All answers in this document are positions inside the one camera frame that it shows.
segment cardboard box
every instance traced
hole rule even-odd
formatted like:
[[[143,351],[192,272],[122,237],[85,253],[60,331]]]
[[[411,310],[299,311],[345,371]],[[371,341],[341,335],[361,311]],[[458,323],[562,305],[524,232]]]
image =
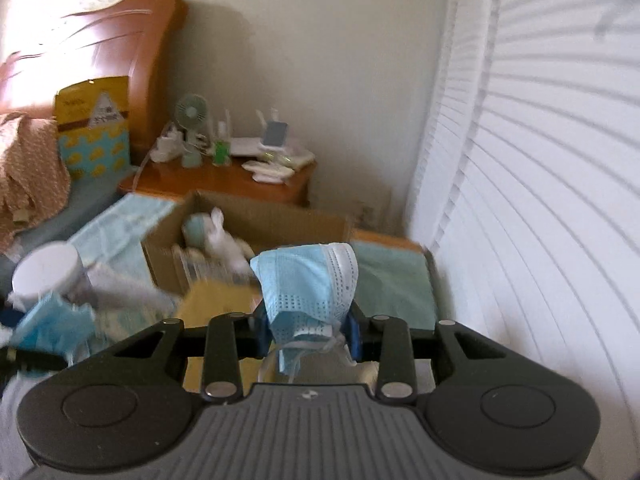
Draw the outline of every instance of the cardboard box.
[[[56,95],[58,149],[73,180],[95,178],[130,165],[129,78],[103,77]]]
[[[187,293],[184,270],[174,259],[172,245],[184,247],[182,223],[187,216],[209,213],[214,207],[222,209],[225,215],[225,230],[245,240],[256,254],[285,245],[348,242],[351,237],[351,221],[344,216],[223,193],[195,191],[142,240],[146,264],[159,288],[180,296]]]

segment green fan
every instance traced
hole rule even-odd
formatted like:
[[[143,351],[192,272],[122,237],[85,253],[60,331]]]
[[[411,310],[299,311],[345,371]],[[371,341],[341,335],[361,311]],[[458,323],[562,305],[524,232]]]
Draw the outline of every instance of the green fan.
[[[198,130],[207,122],[208,114],[207,102],[197,94],[187,94],[175,105],[175,122],[187,130],[182,154],[184,168],[196,168],[202,164]]]

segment mask ear loop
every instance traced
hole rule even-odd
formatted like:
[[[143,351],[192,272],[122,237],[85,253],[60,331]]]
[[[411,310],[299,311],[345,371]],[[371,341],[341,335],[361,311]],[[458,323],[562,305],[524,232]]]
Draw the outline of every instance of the mask ear loop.
[[[260,369],[258,370],[258,382],[264,382],[264,377],[273,365],[278,352],[280,352],[280,350],[284,350],[285,348],[299,350],[291,364],[291,372],[289,373],[289,384],[293,384],[293,381],[296,378],[300,360],[305,355],[312,354],[313,352],[326,354],[337,346],[338,348],[342,349],[342,352],[340,352],[341,360],[347,366],[355,366],[357,362],[351,358],[351,353],[349,352],[349,348],[346,344],[344,334],[340,332],[340,325],[337,323],[333,324],[332,332],[332,336],[326,341],[290,341],[282,345],[274,346],[271,350],[269,350],[267,357],[262,360],[262,364],[260,365]]]

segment white plush toy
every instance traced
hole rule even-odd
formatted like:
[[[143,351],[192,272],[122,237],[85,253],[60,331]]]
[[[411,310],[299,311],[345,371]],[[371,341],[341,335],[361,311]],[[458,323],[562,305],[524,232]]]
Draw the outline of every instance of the white plush toy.
[[[210,218],[205,219],[205,253],[224,262],[236,274],[253,274],[244,257],[243,247],[223,229],[224,219],[225,216],[217,207],[211,211]]]

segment cable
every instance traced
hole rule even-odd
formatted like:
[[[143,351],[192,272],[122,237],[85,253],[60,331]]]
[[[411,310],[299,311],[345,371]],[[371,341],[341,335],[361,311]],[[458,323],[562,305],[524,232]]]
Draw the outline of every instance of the cable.
[[[164,137],[164,134],[167,133],[167,130],[169,129],[171,124],[172,122],[168,121],[168,123],[164,125],[164,128],[160,133],[160,137]],[[138,187],[138,181],[140,180],[140,175],[142,175],[142,170],[145,169],[146,164],[149,162],[149,159],[151,158],[151,152],[156,148],[157,144],[158,144],[158,139],[155,140],[154,145],[151,147],[151,149],[148,152],[146,152],[145,158],[142,159],[142,163],[140,164],[140,167],[136,171],[136,176],[133,178],[133,185],[131,186],[132,193],[136,192],[136,188]]]

